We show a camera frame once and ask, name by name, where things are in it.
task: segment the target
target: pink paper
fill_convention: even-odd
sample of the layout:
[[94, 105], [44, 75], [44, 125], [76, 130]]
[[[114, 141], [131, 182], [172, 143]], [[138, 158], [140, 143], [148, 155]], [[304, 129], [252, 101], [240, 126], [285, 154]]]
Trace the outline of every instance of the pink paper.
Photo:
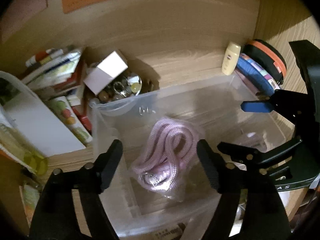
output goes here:
[[1, 19], [2, 42], [5, 42], [34, 15], [46, 8], [46, 0], [13, 0]]

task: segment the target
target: metal screw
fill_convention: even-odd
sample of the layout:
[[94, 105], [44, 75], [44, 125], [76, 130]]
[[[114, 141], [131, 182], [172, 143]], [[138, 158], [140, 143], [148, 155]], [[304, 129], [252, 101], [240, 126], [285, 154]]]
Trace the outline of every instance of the metal screw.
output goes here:
[[90, 170], [90, 169], [93, 168], [93, 166], [94, 166], [93, 163], [86, 163], [86, 164], [84, 165], [84, 168], [87, 169], [87, 170]]
[[259, 169], [259, 173], [262, 175], [266, 175], [268, 172], [265, 169]]
[[54, 175], [58, 175], [61, 172], [62, 172], [62, 169], [60, 169], [60, 168], [56, 168], [56, 169], [53, 170], [53, 174]]
[[226, 168], [229, 170], [233, 170], [236, 166], [233, 163], [226, 163]]
[[247, 158], [248, 161], [251, 161], [253, 159], [253, 155], [252, 154], [248, 154], [246, 158]]

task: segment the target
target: clear plastic bag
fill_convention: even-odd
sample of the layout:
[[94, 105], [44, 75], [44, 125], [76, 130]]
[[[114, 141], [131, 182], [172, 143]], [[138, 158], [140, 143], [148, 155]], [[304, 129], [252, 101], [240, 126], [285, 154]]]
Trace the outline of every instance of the clear plastic bag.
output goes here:
[[132, 176], [147, 190], [183, 201], [185, 176], [198, 161], [196, 145], [202, 138], [204, 130], [190, 122], [161, 118], [132, 163]]

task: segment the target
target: plastic container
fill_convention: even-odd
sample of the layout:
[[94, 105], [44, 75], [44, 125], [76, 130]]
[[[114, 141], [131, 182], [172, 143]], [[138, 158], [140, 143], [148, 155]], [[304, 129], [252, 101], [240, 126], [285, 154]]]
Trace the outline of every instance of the plastic container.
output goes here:
[[192, 122], [205, 130], [214, 151], [221, 141], [233, 142], [242, 133], [263, 133], [268, 150], [285, 137], [269, 114], [245, 113], [244, 100], [256, 100], [237, 75], [173, 86], [141, 94], [93, 109], [95, 157], [106, 152], [113, 139], [124, 145], [123, 158], [111, 186], [100, 199], [119, 237], [151, 232], [167, 225], [189, 221], [211, 209], [220, 195], [210, 188], [200, 163], [187, 177], [183, 202], [172, 201], [143, 189], [130, 178], [128, 168], [142, 151], [153, 125], [163, 116]]

